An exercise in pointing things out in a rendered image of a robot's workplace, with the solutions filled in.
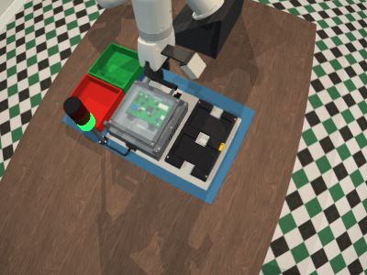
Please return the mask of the green bin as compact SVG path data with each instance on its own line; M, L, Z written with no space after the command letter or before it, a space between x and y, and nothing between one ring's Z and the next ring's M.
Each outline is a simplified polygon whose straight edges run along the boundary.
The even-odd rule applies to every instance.
M124 94L145 70L136 51L110 43L88 74L121 89ZM99 77L100 76L100 77Z

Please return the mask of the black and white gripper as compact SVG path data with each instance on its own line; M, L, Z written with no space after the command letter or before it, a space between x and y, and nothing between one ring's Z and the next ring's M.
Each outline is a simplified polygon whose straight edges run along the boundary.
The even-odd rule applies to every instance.
M141 37L138 38L139 64L141 67L145 66L144 76L150 77L153 74L155 78L163 80L164 76L162 69L166 71L170 69L170 58L161 55L161 52L168 44L175 46L173 27L172 34L161 41L150 42Z

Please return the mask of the red bin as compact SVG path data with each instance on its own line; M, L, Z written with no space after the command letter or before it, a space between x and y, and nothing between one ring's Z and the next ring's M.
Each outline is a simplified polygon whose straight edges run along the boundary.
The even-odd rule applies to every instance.
M77 96L83 102L95 118L95 129L102 133L104 121L109 121L125 95L115 86L86 73L71 96Z

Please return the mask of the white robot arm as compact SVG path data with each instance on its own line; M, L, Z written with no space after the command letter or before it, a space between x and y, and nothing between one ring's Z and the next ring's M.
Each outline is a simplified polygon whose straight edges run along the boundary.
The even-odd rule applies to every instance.
M101 7L110 9L128 0L95 0ZM224 0L184 0L194 11L195 20L203 19L215 13ZM171 0L131 0L138 27L139 36L150 42L168 38L172 34ZM198 79L206 64L195 51L187 52L167 45L161 55L179 61L179 66L191 79Z

